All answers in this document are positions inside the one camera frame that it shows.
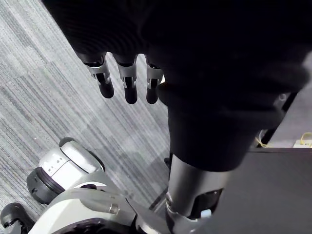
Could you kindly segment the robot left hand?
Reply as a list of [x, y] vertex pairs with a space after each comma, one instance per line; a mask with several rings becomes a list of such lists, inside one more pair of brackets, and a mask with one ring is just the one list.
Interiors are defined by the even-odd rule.
[[113, 54], [125, 98], [136, 101], [130, 68], [138, 54], [162, 72], [149, 79], [168, 110], [171, 171], [166, 221], [174, 234], [214, 212], [226, 180], [256, 134], [280, 124], [282, 93], [310, 76], [309, 0], [45, 0], [90, 69]]

